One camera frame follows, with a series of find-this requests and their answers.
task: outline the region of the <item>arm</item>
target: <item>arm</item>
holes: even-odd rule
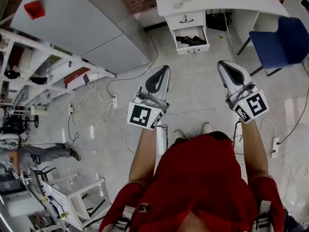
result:
[[[9,151],[9,157],[11,162],[13,163],[14,167],[15,167],[15,172],[17,174],[20,174],[20,170],[19,170],[19,159],[18,159],[18,152],[17,150],[11,150]]]
[[[150,185],[155,171],[156,129],[143,129],[129,174],[129,181]]]
[[[260,174],[268,174],[267,155],[255,121],[241,122],[245,165],[250,183]]]

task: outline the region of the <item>white sneaker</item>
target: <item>white sneaker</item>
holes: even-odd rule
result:
[[[177,138],[183,138],[183,139],[185,139],[185,134],[183,133],[182,130],[176,130],[176,131],[174,131],[174,142],[176,141]]]
[[[201,134],[209,134],[213,132],[213,126],[210,123],[204,123],[201,128]]]

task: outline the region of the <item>black shoe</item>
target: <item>black shoe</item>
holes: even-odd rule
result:
[[[71,147],[69,150],[70,150],[71,157],[74,157],[77,161],[81,160],[81,156],[79,155],[79,153],[76,151],[74,147]]]

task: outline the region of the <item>gray pants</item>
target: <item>gray pants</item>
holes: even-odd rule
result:
[[[70,151],[66,148],[64,149],[62,145],[53,146],[50,148],[39,148],[32,145],[25,145],[19,148],[19,168],[22,171],[27,170],[28,168],[35,167],[36,163],[34,162],[32,156],[36,155],[39,157],[40,162],[52,161],[60,157],[69,157]]]

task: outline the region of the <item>desk drawer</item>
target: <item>desk drawer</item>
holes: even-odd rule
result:
[[[166,20],[171,30],[205,25],[205,16],[203,11],[167,16]]]
[[[205,52],[209,50],[210,44],[206,36],[205,26],[197,26],[185,29],[172,30],[172,35],[176,44],[176,49],[179,55],[198,52]],[[206,40],[207,44],[189,46],[188,44],[183,44],[179,41],[176,41],[176,36],[188,36],[193,38],[198,36],[200,39]]]

